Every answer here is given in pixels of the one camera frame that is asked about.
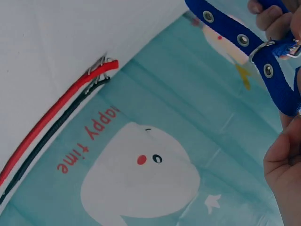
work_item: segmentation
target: red wire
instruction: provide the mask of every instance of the red wire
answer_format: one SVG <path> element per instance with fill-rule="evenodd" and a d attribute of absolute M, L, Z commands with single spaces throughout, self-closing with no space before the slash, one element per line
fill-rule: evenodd
<path fill-rule="evenodd" d="M 64 107 L 64 105 L 70 100 L 70 98 L 75 95 L 78 90 L 90 82 L 92 79 L 96 78 L 98 75 L 103 74 L 107 71 L 117 69 L 119 63 L 117 60 L 112 62 L 104 63 L 99 66 L 90 75 L 87 73 L 81 76 L 68 90 L 67 92 L 59 98 L 59 100 L 47 111 L 47 113 L 39 120 L 39 122 L 34 126 L 34 128 L 29 132 L 25 139 L 21 142 L 19 147 L 15 150 L 13 155 L 10 157 L 9 161 L 6 163 L 2 172 L 0 173 L 0 186 L 3 184 L 5 179 L 9 176 L 11 170 L 22 157 L 24 152 L 27 150 L 29 145 L 33 140 L 39 135 L 43 128 L 53 119 L 53 117 Z"/>

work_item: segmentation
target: cartoon bird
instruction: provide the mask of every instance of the cartoon bird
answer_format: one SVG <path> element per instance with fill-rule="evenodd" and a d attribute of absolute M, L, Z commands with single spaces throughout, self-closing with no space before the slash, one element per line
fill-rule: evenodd
<path fill-rule="evenodd" d="M 251 84 L 248 79 L 251 76 L 266 89 L 264 82 L 261 76 L 259 75 L 256 67 L 249 62 L 248 56 L 243 51 L 237 48 L 228 39 L 224 38 L 219 33 L 214 31 L 207 25 L 203 24 L 197 17 L 195 17 L 193 13 L 187 12 L 184 14 L 184 17 L 189 19 L 193 26 L 201 28 L 209 45 L 213 49 L 215 49 L 215 51 L 217 51 L 220 55 L 222 55 L 225 59 L 227 59 L 230 63 L 235 65 L 240 75 L 240 78 L 243 81 L 243 84 L 247 90 L 251 89 Z M 229 17 L 244 25 L 234 16 Z"/>

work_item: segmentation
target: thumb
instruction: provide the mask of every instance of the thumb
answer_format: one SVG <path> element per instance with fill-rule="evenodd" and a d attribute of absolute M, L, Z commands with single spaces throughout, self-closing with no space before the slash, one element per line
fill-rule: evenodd
<path fill-rule="evenodd" d="M 301 40 L 301 6 L 294 13 L 291 21 L 291 30 L 297 40 Z"/>

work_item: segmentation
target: cartoon tooth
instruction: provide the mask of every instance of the cartoon tooth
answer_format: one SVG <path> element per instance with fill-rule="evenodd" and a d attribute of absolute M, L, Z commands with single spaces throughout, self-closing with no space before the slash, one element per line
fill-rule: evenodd
<path fill-rule="evenodd" d="M 103 226 L 126 226 L 122 216 L 156 218 L 181 210 L 198 192 L 189 157 L 164 131 L 129 123 L 109 142 L 81 187 L 86 212 Z"/>

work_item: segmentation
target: blue strap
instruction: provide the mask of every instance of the blue strap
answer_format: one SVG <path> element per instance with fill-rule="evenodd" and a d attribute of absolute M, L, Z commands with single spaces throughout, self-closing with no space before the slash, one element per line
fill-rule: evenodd
<path fill-rule="evenodd" d="M 205 0 L 185 0 L 190 10 L 207 26 L 218 32 L 220 35 L 231 41 L 248 56 L 264 42 L 255 35 L 251 30 L 228 17 Z M 260 0 L 264 7 L 269 7 L 275 2 L 283 10 L 287 11 L 280 0 Z M 213 22 L 208 22 L 203 17 L 204 11 L 209 11 L 213 17 Z M 249 45 L 242 46 L 238 42 L 238 35 L 243 34 L 249 38 Z M 259 50 L 253 57 L 253 62 L 257 66 L 269 94 L 278 109 L 288 115 L 295 116 L 301 106 L 301 97 L 299 92 L 294 92 L 285 80 L 281 67 L 276 57 L 284 55 L 288 49 L 296 43 L 293 41 L 293 35 L 288 34 L 287 38 L 282 41 L 275 41 L 274 45 L 264 47 Z M 273 67 L 274 74 L 271 78 L 265 76 L 264 67 L 270 64 Z"/>

